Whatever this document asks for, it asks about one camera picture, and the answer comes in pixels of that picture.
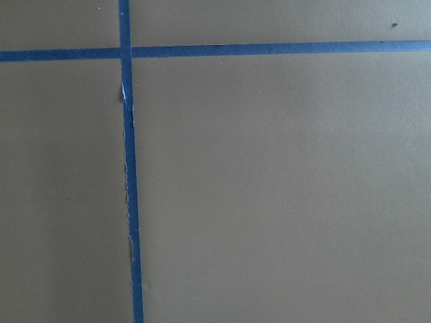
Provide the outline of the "brown paper table cover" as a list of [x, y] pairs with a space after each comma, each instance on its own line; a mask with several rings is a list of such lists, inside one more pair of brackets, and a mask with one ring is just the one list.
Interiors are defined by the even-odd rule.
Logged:
[[2, 1], [2, 322], [429, 322], [429, 1]]

